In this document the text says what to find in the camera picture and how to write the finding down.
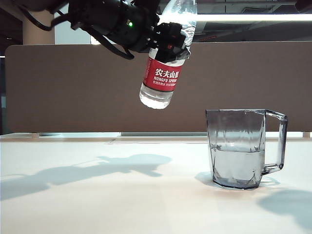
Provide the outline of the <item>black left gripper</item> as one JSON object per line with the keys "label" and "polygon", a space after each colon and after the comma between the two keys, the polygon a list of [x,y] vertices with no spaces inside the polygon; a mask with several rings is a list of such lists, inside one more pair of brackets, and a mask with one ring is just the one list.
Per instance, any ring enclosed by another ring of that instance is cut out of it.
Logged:
{"label": "black left gripper", "polygon": [[[136,51],[148,53],[151,48],[157,47],[156,60],[176,61],[188,59],[191,55],[191,41],[185,40],[181,47],[169,42],[157,40],[157,25],[159,23],[158,14],[150,14],[143,20],[143,27],[139,31],[136,42]],[[164,40],[174,40],[181,36],[182,25],[175,22],[161,23],[159,25],[160,37]]]}

